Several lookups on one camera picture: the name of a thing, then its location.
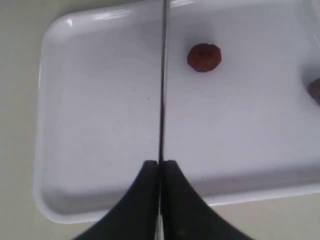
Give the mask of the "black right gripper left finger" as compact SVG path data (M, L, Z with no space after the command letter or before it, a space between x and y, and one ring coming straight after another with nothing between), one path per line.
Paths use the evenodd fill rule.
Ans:
M76 240L154 240L159 210L159 166L146 160L120 201Z

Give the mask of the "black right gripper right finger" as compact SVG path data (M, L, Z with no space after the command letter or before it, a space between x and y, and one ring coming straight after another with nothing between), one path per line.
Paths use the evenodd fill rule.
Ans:
M165 240L251 239L204 202L174 160L161 164L161 215Z

